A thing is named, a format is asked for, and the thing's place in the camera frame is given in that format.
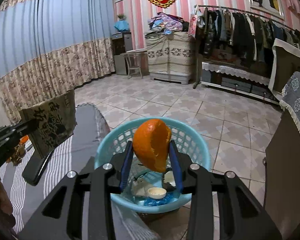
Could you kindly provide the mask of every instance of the pink striped wall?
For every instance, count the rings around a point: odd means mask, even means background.
[[[190,12],[196,4],[208,4],[238,8],[242,10],[251,10],[273,19],[267,13],[250,9],[249,0],[176,0],[170,7],[164,9],[157,7],[148,0],[123,0],[114,4],[114,14],[124,14],[129,22],[132,32],[133,48],[140,49],[145,47],[144,31],[148,30],[147,20],[155,16],[158,12],[164,12],[183,17],[189,21]],[[300,1],[299,0],[281,0],[284,19],[286,25],[300,30]]]

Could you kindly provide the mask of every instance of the silver bolt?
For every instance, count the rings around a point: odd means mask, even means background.
[[[77,175],[77,173],[75,171],[69,171],[67,173],[67,177],[68,178],[74,178]]]
[[[190,169],[191,170],[198,170],[200,168],[199,164],[196,164],[196,163],[192,163],[190,165]]]
[[[235,177],[235,173],[233,171],[228,171],[226,173],[227,177],[230,178],[230,179],[233,179]]]
[[[106,164],[103,164],[102,166],[105,170],[109,170],[112,168],[112,164],[111,163],[106,163]]]

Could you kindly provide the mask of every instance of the laundry basket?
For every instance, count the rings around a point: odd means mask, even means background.
[[[124,123],[113,129],[103,139],[98,147],[95,158],[95,168],[98,168],[104,163],[110,162],[111,157],[114,154],[123,152],[127,145],[127,141],[132,141],[133,135],[137,128],[145,121],[153,118],[161,119],[168,127],[170,127],[172,133],[171,140],[175,141],[179,152],[188,154],[191,157],[192,162],[198,163],[207,170],[210,169],[210,154],[207,144],[202,136],[185,123],[165,117],[139,118]],[[139,213],[163,213],[175,210],[191,200],[191,194],[179,194],[174,195],[172,202],[155,207],[144,206],[142,201],[136,201],[135,197],[131,194],[131,185],[134,178],[137,178],[141,174],[147,172],[145,179],[156,187],[161,187],[162,178],[162,173],[151,171],[140,164],[140,161],[134,155],[127,187],[120,195],[111,194],[111,199],[114,202]],[[167,160],[167,166],[171,167],[169,158]]]

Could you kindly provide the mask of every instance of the blue curtain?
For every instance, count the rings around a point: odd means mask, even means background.
[[[114,33],[113,0],[6,0],[0,8],[0,78],[45,53]]]

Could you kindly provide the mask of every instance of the basket rim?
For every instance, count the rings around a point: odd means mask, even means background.
[[[204,165],[203,167],[207,170],[210,169],[210,152],[209,152],[209,148],[207,146],[207,143],[205,142],[204,138],[194,129],[192,128],[190,125],[180,122],[178,120],[175,119],[170,119],[167,117],[142,117],[142,118],[137,118],[131,121],[128,121],[126,123],[123,123],[121,125],[118,125],[116,128],[114,128],[113,130],[110,131],[110,133],[108,133],[104,139],[101,141],[101,143],[98,146],[97,152],[96,152],[96,156],[95,156],[95,163],[94,163],[94,168],[98,168],[99,166],[101,166],[103,163],[99,163],[98,161],[98,156],[99,153],[101,151],[101,149],[105,146],[106,143],[108,143],[108,140],[110,140],[111,138],[113,138],[113,135],[118,133],[118,131],[120,131],[120,133],[122,133],[122,130],[124,130],[125,127],[131,127],[132,124],[134,123],[139,123],[139,122],[145,122],[149,119],[161,119],[162,121],[167,121],[167,122],[173,122],[175,124],[177,124],[178,126],[181,127],[185,127],[188,130],[191,130],[193,134],[196,134],[198,139],[201,141],[202,146],[203,146],[203,152],[206,155],[205,160],[204,160]],[[140,213],[162,213],[162,212],[168,212],[168,211],[172,211],[175,210],[177,208],[179,208],[180,206],[183,206],[184,204],[188,203],[191,200],[191,194],[186,194],[186,195],[180,195],[180,197],[178,198],[178,200],[165,204],[165,205],[161,205],[161,206],[155,206],[155,207],[147,207],[147,206],[140,206],[138,204],[129,202],[127,200],[125,200],[124,198],[122,198],[120,195],[118,194],[111,194],[111,200],[113,200],[115,203],[122,205],[124,207],[130,208],[136,212],[140,212]]]

